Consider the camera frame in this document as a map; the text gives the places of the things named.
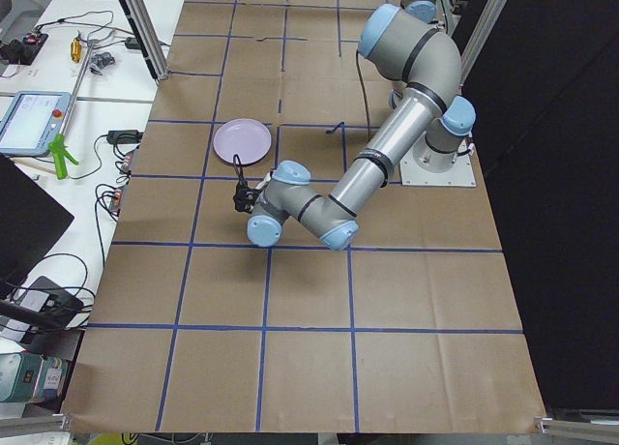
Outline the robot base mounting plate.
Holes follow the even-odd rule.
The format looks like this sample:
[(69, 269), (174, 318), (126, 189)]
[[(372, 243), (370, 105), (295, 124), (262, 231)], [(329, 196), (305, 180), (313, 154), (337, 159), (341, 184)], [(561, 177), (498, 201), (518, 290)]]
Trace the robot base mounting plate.
[(477, 182), (469, 153), (460, 155), (466, 148), (461, 142), (451, 154), (441, 154), (427, 146), (423, 138), (400, 161), (400, 177), (404, 186), (475, 188)]

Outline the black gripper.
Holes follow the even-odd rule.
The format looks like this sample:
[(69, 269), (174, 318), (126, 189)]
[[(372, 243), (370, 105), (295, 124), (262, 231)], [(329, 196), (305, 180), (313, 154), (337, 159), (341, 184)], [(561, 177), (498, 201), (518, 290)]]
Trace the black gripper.
[(239, 181), (233, 195), (235, 210), (241, 213), (251, 213), (262, 191), (263, 188), (251, 188), (245, 181)]

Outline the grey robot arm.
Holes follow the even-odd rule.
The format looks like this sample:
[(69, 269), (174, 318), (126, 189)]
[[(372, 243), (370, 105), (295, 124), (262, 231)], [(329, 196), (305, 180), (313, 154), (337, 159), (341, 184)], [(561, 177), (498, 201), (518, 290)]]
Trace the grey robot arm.
[(452, 105), (461, 79), (460, 53), (436, 27), (383, 4), (366, 22), (357, 50), (383, 77), (404, 83), (400, 102), (328, 195), (311, 187), (303, 165), (281, 162), (247, 222), (254, 245), (273, 247), (292, 218), (329, 249), (345, 249), (371, 196), (388, 184), (414, 142)]

